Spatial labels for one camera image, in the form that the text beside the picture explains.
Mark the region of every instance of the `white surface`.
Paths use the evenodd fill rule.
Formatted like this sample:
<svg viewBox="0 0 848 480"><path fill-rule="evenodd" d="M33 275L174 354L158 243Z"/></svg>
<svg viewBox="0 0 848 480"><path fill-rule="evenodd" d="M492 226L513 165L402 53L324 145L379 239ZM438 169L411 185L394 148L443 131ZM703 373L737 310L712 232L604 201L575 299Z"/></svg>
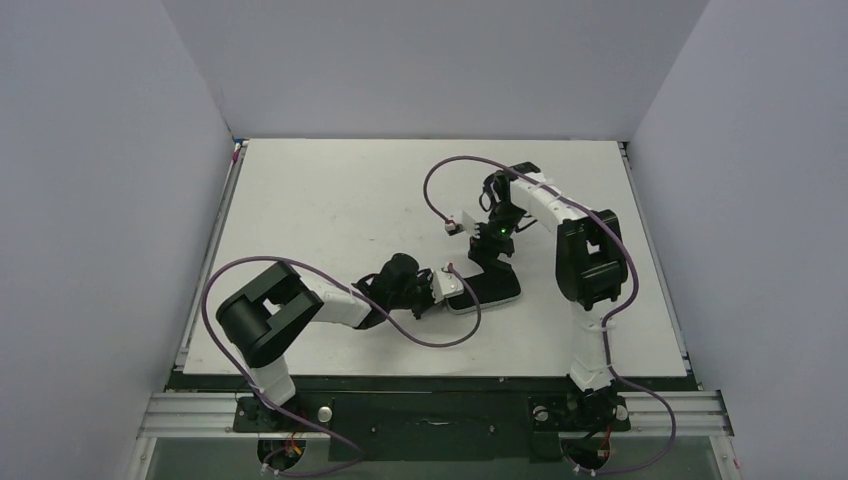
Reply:
<svg viewBox="0 0 848 480"><path fill-rule="evenodd" d="M157 0L12 0L0 145L0 477L125 478L232 142Z"/></svg>
<svg viewBox="0 0 848 480"><path fill-rule="evenodd" d="M634 306L617 317L613 360L624 375L685 374L614 142L252 140L215 266L243 256L275 254L353 282L379 271L392 254L402 251L422 266L453 261L467 276L477 273L476 265L466 259L468 237L447 236L421 195L427 170L442 158L462 153L506 164L533 161L573 198L617 212L643 290ZM492 171L471 162L447 165L431 181L431 198L444 211L479 211L477 196ZM511 263L523 295L486 310L482 327L467 343L448 349L421 347L388 322L368 331L310 324L286 354L291 373L565 376L571 320L569 303L554 279L554 237L534 227L516 235L515 242ZM212 313L264 268L247 265L222 277L211 291ZM607 305L595 310L600 313ZM444 342L468 332L475 317L438 311L416 321L401 311L396 318L415 335ZM213 324L225 338L217 322ZM185 372L235 373L199 320Z"/></svg>
<svg viewBox="0 0 848 480"><path fill-rule="evenodd" d="M245 137L630 139L707 0L163 0Z"/></svg>
<svg viewBox="0 0 848 480"><path fill-rule="evenodd" d="M712 0L630 154L750 479L848 467L848 2Z"/></svg>

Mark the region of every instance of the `white table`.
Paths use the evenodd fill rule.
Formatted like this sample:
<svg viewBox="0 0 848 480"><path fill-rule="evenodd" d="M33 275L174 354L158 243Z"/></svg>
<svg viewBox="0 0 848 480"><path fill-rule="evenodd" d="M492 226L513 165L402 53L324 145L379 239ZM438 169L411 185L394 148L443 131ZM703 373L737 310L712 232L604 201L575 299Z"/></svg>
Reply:
<svg viewBox="0 0 848 480"><path fill-rule="evenodd" d="M640 295L612 332L613 362L626 376L686 374L657 271L615 142L515 140L251 140L223 228L214 270L249 255L280 255L316 266L344 283L379 271L396 252L422 267L448 261L466 276L479 268L466 258L468 237L445 234L427 209L421 185L437 161L470 154L512 165L532 161L566 195L619 216L622 237L642 281ZM445 213L465 209L478 220L483 179L491 167L456 162L431 181L433 202ZM286 353L295 375L565 376L569 370L571 314L554 278L554 236L541 226L516 234L508 260L522 285L515 302L484 311L483 325L468 342L429 349L403 338L388 322L367 331L310 324ZM264 270L236 267L210 293L209 310ZM626 296L630 283L624 286ZM598 312L609 309L598 304ZM395 318L414 335L433 342L462 336L473 313L438 309L416 321ZM217 334L226 340L217 322ZM202 321L184 366L187 374L233 374Z"/></svg>

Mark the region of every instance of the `gray floor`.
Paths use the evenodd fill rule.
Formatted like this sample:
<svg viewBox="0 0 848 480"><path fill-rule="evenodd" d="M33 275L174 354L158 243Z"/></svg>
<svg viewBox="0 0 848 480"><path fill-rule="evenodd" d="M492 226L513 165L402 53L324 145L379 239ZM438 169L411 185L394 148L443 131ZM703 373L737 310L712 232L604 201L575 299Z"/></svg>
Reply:
<svg viewBox="0 0 848 480"><path fill-rule="evenodd" d="M632 465L650 458L665 439L619 439L613 443L608 467ZM307 471L326 465L327 441L314 441L296 469ZM526 459L491 462L368 462L333 474L333 479L563 479L573 478L567 464L530 464ZM250 439L182 440L157 442L148 480L268 479L259 475L256 441ZM577 478L589 478L581 475ZM682 438L660 462L641 472L616 475L631 479L720 479L708 438Z"/></svg>

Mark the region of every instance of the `white wall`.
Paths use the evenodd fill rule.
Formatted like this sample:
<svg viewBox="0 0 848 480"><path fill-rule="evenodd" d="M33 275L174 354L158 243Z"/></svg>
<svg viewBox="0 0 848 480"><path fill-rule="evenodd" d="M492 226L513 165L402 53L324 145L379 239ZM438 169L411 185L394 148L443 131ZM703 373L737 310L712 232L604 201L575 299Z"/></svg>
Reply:
<svg viewBox="0 0 848 480"><path fill-rule="evenodd" d="M244 136L629 139L707 0L163 0Z"/></svg>
<svg viewBox="0 0 848 480"><path fill-rule="evenodd" d="M0 476L123 476L232 143L162 5L0 6Z"/></svg>
<svg viewBox="0 0 848 480"><path fill-rule="evenodd" d="M630 145L752 479L848 468L848 2L712 0Z"/></svg>

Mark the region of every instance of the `gray wall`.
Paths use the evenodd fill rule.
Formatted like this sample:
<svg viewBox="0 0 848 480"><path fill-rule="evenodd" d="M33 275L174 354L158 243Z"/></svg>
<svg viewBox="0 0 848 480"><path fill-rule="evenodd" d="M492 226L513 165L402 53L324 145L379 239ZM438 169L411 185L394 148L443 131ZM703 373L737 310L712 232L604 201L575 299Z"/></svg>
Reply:
<svg viewBox="0 0 848 480"><path fill-rule="evenodd" d="M0 6L0 476L121 478L232 143L162 5Z"/></svg>
<svg viewBox="0 0 848 480"><path fill-rule="evenodd" d="M630 146L746 478L848 467L848 2L712 0Z"/></svg>
<svg viewBox="0 0 848 480"><path fill-rule="evenodd" d="M707 0L163 0L244 136L629 139Z"/></svg>

